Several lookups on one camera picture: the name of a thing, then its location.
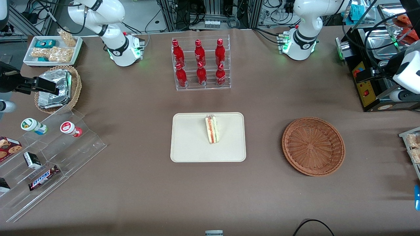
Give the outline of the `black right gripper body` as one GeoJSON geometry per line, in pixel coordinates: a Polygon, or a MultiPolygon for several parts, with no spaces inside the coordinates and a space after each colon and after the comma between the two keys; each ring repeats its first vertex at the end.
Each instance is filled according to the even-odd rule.
{"type": "Polygon", "coordinates": [[[30,78],[24,77],[20,71],[6,63],[0,63],[0,92],[20,92],[31,94],[33,91],[30,78]]]}

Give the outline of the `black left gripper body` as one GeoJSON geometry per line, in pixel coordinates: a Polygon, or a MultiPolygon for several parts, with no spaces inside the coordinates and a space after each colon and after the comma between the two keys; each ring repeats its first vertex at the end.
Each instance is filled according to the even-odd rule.
{"type": "Polygon", "coordinates": [[[409,62],[403,62],[407,51],[408,49],[405,49],[402,52],[398,52],[397,54],[393,55],[388,61],[387,65],[381,67],[384,70],[385,75],[388,76],[391,80],[393,80],[392,77],[395,75],[398,75],[400,77],[399,80],[401,81],[407,80],[409,78],[408,73],[403,72],[409,65],[409,62]]]}

